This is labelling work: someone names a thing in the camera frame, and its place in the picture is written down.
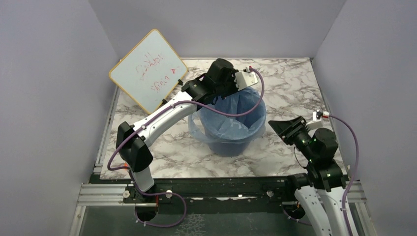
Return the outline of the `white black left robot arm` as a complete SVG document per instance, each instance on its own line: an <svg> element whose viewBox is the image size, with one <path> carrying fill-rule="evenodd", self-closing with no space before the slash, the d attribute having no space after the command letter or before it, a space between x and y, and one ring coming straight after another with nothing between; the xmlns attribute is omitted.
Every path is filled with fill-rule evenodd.
<svg viewBox="0 0 417 236"><path fill-rule="evenodd" d="M136 186L136 196L143 202L154 197L154 179L150 172L153 161L150 147L169 128L200 108L208 108L218 98L226 98L248 85L253 79L251 67L242 71L225 59L216 59L208 71L184 83L181 90L161 108L148 117L130 125L118 127L116 150L126 162L126 169Z"/></svg>

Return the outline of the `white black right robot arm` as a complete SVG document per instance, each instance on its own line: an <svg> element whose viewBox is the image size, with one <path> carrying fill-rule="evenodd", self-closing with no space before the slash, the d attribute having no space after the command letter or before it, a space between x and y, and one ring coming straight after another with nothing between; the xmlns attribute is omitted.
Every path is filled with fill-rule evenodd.
<svg viewBox="0 0 417 236"><path fill-rule="evenodd" d="M281 140L294 146L308 161L306 173L287 176L284 195L296 200L318 236L358 235L347 194L352 186L334 161L338 150L335 133L324 128L324 115L268 123Z"/></svg>

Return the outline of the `yellow-framed whiteboard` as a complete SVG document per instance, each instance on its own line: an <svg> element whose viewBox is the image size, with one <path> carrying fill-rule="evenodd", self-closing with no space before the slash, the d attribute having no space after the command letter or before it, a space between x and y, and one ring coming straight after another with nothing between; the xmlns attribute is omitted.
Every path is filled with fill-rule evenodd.
<svg viewBox="0 0 417 236"><path fill-rule="evenodd" d="M109 72L109 78L151 114L174 90L188 69L159 30L151 30Z"/></svg>

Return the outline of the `black metal mounting rail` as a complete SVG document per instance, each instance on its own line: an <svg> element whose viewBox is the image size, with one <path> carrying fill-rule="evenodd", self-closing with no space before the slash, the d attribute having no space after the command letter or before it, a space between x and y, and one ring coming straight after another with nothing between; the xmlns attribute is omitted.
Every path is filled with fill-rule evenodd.
<svg viewBox="0 0 417 236"><path fill-rule="evenodd" d="M92 175L83 184L78 204L133 207L140 216L157 214L287 213L305 214L286 177L157 178L151 193L140 194L129 180L100 180Z"/></svg>

